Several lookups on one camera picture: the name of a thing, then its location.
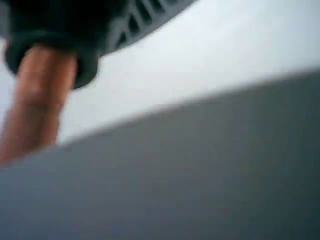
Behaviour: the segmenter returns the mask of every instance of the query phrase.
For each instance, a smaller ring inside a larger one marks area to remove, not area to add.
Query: white wall
[[[199,0],[101,61],[97,79],[70,94],[60,142],[186,99],[320,67],[319,23],[319,0]],[[3,64],[0,76],[2,119],[13,80]]]

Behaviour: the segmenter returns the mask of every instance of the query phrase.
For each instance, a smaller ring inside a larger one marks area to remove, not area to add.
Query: skin
[[[24,56],[0,140],[0,167],[54,145],[59,116],[73,88],[77,56],[37,45]]]

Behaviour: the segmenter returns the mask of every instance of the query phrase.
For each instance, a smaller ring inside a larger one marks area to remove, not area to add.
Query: gray surface
[[[320,72],[0,171],[3,240],[319,239]]]

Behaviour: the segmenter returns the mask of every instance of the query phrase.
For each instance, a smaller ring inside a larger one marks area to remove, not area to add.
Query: white ceiling
[[[70,94],[59,140],[320,67],[319,23],[319,0],[199,0],[156,33],[105,57],[96,80]],[[0,75],[3,119],[14,80],[3,64]]]

